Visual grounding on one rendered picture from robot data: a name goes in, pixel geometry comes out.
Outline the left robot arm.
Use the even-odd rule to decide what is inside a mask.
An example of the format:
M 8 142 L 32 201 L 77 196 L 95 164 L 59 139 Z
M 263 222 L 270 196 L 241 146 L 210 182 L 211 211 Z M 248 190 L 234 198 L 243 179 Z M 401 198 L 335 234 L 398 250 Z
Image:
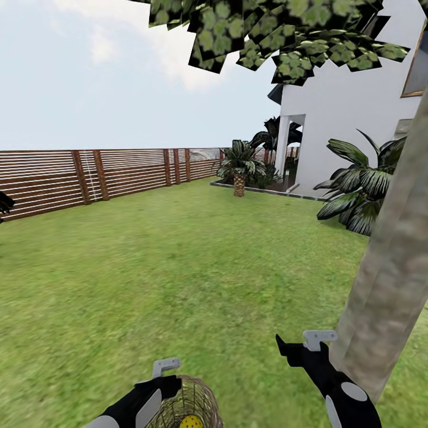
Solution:
M 180 358 L 154 361 L 152 380 L 135 384 L 129 394 L 83 428 L 147 428 L 161 411 L 161 401 L 176 397 L 182 390 L 182 380 L 176 375 L 163 376 L 164 370 L 181 366 Z

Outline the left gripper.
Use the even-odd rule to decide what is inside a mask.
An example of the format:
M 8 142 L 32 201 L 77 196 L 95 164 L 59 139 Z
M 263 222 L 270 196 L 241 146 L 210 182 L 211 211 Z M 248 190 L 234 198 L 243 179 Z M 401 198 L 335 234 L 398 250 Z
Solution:
M 177 379 L 176 375 L 157 377 L 156 381 L 162 385 L 163 395 L 161 401 L 176 397 L 178 391 L 182 390 L 182 380 L 181 378 Z

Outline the wicker basket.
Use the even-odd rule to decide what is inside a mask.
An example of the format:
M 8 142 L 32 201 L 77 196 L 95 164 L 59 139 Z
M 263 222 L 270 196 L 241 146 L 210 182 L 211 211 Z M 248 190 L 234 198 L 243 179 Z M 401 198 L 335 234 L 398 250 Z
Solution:
M 192 386 L 190 387 L 190 390 L 192 390 L 192 393 L 189 394 L 191 398 L 196 398 L 197 394 L 195 394 L 195 390 L 197 389 L 197 386 L 203 389 L 202 390 L 202 392 L 204 393 L 204 396 L 202 395 L 203 408 L 201 409 L 202 409 L 202 415 L 203 413 L 205 413 L 205 415 L 207 415 L 207 418 L 209 419 L 209 427 L 207 425 L 207 428 L 223 428 L 224 424 L 223 424 L 222 418 L 219 416 L 219 407 L 217 404 L 217 400 L 215 398 L 215 394 L 211 391 L 210 387 L 205 385 L 204 381 L 199 379 L 199 377 L 189 376 L 189 375 L 178 375 L 177 379 L 178 378 L 181 378 L 182 381 L 190 382 L 192 384 Z M 208 412 L 207 407 L 209 408 L 210 413 Z M 193 415 L 191 416 L 198 417 L 195 413 L 193 413 Z M 205 416 L 202 417 L 202 423 L 205 422 L 207 424 L 206 419 L 204 417 Z M 182 422 L 182 419 L 179 421 L 175 420 L 175 422 L 172 422 L 173 425 L 170 426 L 169 428 L 178 428 L 181 422 Z

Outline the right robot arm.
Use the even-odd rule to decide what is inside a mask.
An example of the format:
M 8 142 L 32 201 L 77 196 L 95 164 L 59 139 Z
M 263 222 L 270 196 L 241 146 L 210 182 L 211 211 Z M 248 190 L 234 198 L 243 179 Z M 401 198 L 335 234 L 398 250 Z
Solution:
M 367 392 L 329 362 L 326 343 L 337 341 L 336 331 L 305 330 L 303 337 L 307 342 L 286 344 L 275 336 L 281 356 L 287 356 L 291 367 L 304 367 L 321 391 L 332 428 L 382 428 Z

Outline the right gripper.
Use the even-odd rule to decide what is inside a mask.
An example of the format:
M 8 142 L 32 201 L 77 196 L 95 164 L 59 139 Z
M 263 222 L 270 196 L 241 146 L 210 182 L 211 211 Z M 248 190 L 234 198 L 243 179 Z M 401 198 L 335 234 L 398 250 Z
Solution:
M 281 356 L 287 356 L 287 362 L 291 367 L 304 367 L 306 373 L 313 380 L 315 368 L 329 362 L 329 346 L 323 342 L 320 343 L 320 351 L 310 351 L 304 347 L 303 343 L 285 343 L 284 340 L 276 334 Z

